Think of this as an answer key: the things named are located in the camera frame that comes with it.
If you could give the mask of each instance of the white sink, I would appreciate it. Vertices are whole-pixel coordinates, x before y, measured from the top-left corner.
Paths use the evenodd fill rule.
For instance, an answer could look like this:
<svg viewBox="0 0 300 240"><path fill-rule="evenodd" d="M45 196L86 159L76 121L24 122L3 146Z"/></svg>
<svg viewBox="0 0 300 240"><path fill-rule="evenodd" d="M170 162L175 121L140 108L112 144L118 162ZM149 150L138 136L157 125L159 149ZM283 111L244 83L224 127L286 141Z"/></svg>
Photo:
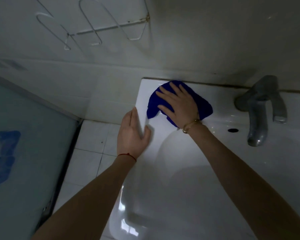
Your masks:
<svg viewBox="0 0 300 240"><path fill-rule="evenodd" d="M129 173L112 210L112 236L117 240L255 239L189 135L177 130L163 114L147 119L149 97L165 82L141 82L136 107L141 127L153 129L152 140ZM247 144L248 113L236 110L233 104L245 89L187 85L214 109L204 124L300 215L300 94L281 93L288 109L287 124L273 123L271 104L267 104L267 141L251 147ZM239 131L230 133L231 128Z"/></svg>

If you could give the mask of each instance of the blue decal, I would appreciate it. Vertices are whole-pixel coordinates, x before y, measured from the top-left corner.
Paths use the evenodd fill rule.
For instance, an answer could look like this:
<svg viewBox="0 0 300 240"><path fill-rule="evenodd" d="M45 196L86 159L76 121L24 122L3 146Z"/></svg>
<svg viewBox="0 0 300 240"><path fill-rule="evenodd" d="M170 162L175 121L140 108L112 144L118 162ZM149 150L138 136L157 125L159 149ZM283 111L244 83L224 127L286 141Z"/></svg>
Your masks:
<svg viewBox="0 0 300 240"><path fill-rule="evenodd" d="M21 133L17 130L0 131L0 184L9 177L12 165L15 161L13 156L14 149L19 142L20 136Z"/></svg>

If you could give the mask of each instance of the skin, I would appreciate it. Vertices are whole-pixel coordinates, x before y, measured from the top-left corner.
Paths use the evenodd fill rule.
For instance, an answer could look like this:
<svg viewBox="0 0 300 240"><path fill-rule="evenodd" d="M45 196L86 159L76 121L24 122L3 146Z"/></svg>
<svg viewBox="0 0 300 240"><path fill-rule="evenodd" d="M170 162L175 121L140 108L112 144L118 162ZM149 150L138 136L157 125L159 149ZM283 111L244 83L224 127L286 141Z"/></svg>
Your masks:
<svg viewBox="0 0 300 240"><path fill-rule="evenodd" d="M300 217L287 202L252 168L223 145L206 126L195 123L198 108L182 87L170 83L176 94L160 88L156 92L173 108L164 111L189 136L208 159L224 190L241 212L258 239L300 239ZM148 146L151 131L146 126L143 138L138 133L136 108L121 123L117 153L138 158ZM33 235L32 240L100 239L124 179L135 164L127 155L116 158L102 174L54 213Z"/></svg>

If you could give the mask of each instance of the tile floor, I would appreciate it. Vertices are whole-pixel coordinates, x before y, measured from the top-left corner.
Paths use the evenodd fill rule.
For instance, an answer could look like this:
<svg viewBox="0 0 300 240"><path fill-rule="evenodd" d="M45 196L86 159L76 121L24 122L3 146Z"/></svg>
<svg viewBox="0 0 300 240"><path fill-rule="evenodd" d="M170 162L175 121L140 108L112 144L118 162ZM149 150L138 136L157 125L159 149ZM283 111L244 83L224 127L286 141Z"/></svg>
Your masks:
<svg viewBox="0 0 300 240"><path fill-rule="evenodd" d="M120 125L85 120L64 178L56 212L115 160ZM107 223L100 240L113 239Z"/></svg>

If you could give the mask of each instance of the finger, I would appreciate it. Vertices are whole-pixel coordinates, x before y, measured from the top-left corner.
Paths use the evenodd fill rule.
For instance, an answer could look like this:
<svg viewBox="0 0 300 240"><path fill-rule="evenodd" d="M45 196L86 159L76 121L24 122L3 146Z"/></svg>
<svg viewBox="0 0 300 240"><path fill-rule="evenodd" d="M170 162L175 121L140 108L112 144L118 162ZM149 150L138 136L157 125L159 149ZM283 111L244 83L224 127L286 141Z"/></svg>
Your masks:
<svg viewBox="0 0 300 240"><path fill-rule="evenodd" d="M170 117L170 119L172 119L172 120L174 119L175 114L170 109L168 109L166 106L158 105L158 108L161 109L168 117Z"/></svg>
<svg viewBox="0 0 300 240"><path fill-rule="evenodd" d="M132 115L132 110L130 110L128 113L126 113L126 115L122 119L121 127L130 126L131 115Z"/></svg>
<svg viewBox="0 0 300 240"><path fill-rule="evenodd" d="M167 89L165 89L163 86L160 86L159 89L161 90L161 92L169 97L171 97L172 99L176 99L177 96L175 94L173 94L172 92L169 92Z"/></svg>
<svg viewBox="0 0 300 240"><path fill-rule="evenodd" d="M162 98L163 100L167 101L170 105L174 104L174 99L172 99L171 97L169 97L166 94L163 94L161 92L156 91L155 93L158 97Z"/></svg>
<svg viewBox="0 0 300 240"><path fill-rule="evenodd" d="M133 128L137 128L137 126L138 126L138 111L137 111L136 107L133 107L133 109L132 109L130 126Z"/></svg>
<svg viewBox="0 0 300 240"><path fill-rule="evenodd" d="M180 88L180 90L181 90L185 95L191 96L191 95L187 92L187 90L186 90L181 84L179 85L179 88Z"/></svg>
<svg viewBox="0 0 300 240"><path fill-rule="evenodd" d="M146 125L144 127L144 136L142 138L142 141L144 142L144 144L147 146L149 144L151 138L151 130L149 129L149 127Z"/></svg>
<svg viewBox="0 0 300 240"><path fill-rule="evenodd" d="M184 94L180 91L180 89L179 89L173 82L170 82L169 84L170 84L170 87L171 87L171 88L174 90L174 92L176 93L176 95L178 95L178 96L184 95Z"/></svg>

